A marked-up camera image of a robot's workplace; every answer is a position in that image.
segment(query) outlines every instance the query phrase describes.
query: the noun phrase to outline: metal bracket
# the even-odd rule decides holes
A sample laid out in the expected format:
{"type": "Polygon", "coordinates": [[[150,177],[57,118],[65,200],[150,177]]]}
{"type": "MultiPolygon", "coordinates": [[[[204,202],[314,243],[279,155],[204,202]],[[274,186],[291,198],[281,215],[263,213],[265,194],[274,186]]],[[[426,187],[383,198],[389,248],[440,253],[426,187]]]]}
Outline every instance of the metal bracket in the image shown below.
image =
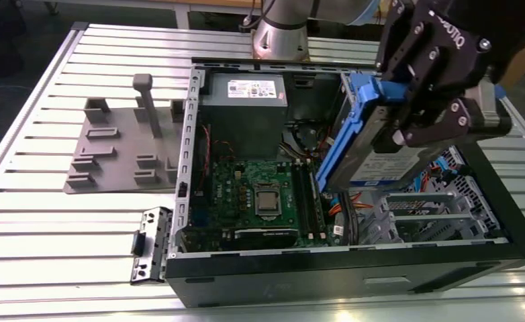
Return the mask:
{"type": "Polygon", "coordinates": [[[140,228],[134,234],[131,253],[135,256],[131,285],[164,283],[167,249],[172,211],[158,207],[143,212],[140,228]]]}

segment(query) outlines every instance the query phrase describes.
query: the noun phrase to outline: gray plastic part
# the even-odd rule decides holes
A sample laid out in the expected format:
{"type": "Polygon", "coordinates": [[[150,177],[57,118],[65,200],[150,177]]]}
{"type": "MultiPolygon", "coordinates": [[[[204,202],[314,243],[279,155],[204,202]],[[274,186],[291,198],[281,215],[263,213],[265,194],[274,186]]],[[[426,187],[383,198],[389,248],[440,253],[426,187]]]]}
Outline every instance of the gray plastic part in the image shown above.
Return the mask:
{"type": "Polygon", "coordinates": [[[116,138],[119,137],[119,130],[116,127],[102,127],[88,130],[86,136],[88,139],[116,138]]]}
{"type": "MultiPolygon", "coordinates": [[[[172,122],[171,108],[154,109],[156,137],[150,118],[138,118],[134,110],[110,110],[104,99],[88,99],[86,114],[96,117],[83,123],[65,193],[175,188],[183,125],[172,122]]],[[[139,110],[148,115],[147,109],[139,110]]]]}
{"type": "Polygon", "coordinates": [[[155,169],[135,171],[134,179],[138,184],[155,183],[156,182],[155,169]]]}
{"type": "Polygon", "coordinates": [[[103,98],[90,98],[86,102],[83,112],[92,123],[107,122],[107,114],[110,113],[110,107],[103,98]]]}
{"type": "Polygon", "coordinates": [[[92,187],[95,182],[88,172],[76,172],[67,177],[65,184],[73,189],[82,189],[92,187]]]}
{"type": "Polygon", "coordinates": [[[92,171],[99,168],[95,156],[80,156],[73,158],[72,167],[78,172],[92,171]]]}
{"type": "Polygon", "coordinates": [[[76,21],[72,24],[72,30],[83,30],[83,31],[86,31],[88,27],[90,27],[90,23],[84,22],[84,21],[76,21]]]}
{"type": "Polygon", "coordinates": [[[138,166],[142,169],[154,168],[159,159],[156,158],[155,154],[140,154],[138,156],[138,166]]]}
{"type": "Polygon", "coordinates": [[[183,101],[171,101],[171,117],[172,121],[176,123],[183,123],[184,117],[184,102],[183,101]]]}
{"type": "Polygon", "coordinates": [[[138,106],[143,104],[147,110],[148,125],[151,126],[151,133],[155,138],[162,137],[162,128],[156,118],[154,98],[151,97],[151,88],[154,87],[154,77],[150,74],[135,74],[134,76],[134,89],[140,93],[136,97],[138,106]]]}

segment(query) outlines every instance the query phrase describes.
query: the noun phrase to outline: sticker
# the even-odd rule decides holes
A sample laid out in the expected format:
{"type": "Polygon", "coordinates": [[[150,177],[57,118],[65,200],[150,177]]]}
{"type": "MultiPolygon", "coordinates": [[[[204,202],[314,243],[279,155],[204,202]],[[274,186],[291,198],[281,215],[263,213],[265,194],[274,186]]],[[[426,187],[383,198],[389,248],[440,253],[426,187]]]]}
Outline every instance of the sticker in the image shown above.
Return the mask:
{"type": "Polygon", "coordinates": [[[422,148],[403,147],[397,153],[371,152],[350,180],[355,186],[382,186],[398,181],[418,163],[422,148]]]}
{"type": "Polygon", "coordinates": [[[275,99],[277,88],[273,80],[230,80],[228,97],[275,99]]]}
{"type": "Polygon", "coordinates": [[[345,228],[342,226],[334,226],[333,234],[342,236],[342,233],[345,232],[345,228]]]}

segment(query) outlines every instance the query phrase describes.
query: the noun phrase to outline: metal rail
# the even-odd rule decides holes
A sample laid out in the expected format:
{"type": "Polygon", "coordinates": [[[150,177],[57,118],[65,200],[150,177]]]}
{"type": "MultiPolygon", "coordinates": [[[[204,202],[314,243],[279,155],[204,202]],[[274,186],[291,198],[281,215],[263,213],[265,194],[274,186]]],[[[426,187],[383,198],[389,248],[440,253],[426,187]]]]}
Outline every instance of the metal rail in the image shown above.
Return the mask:
{"type": "MultiPolygon", "coordinates": [[[[377,43],[310,39],[314,61],[374,63],[377,43]]],[[[525,320],[525,267],[438,294],[187,311],[168,286],[130,286],[140,212],[172,195],[61,192],[86,98],[135,107],[135,73],[154,75],[156,106],[182,99],[190,57],[248,58],[250,36],[91,25],[72,32],[0,145],[0,318],[88,321],[525,320]]],[[[525,214],[525,123],[481,147],[525,214]]]]}

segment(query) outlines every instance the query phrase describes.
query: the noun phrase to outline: cpu socket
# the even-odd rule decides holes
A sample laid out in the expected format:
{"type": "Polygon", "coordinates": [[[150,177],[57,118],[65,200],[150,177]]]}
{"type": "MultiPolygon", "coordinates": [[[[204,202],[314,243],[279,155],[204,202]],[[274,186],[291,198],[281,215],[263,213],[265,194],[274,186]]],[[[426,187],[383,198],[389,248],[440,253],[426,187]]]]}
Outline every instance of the cpu socket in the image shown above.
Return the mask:
{"type": "Polygon", "coordinates": [[[282,214],[279,187],[279,184],[254,185],[254,209],[263,219],[274,219],[282,214]]]}

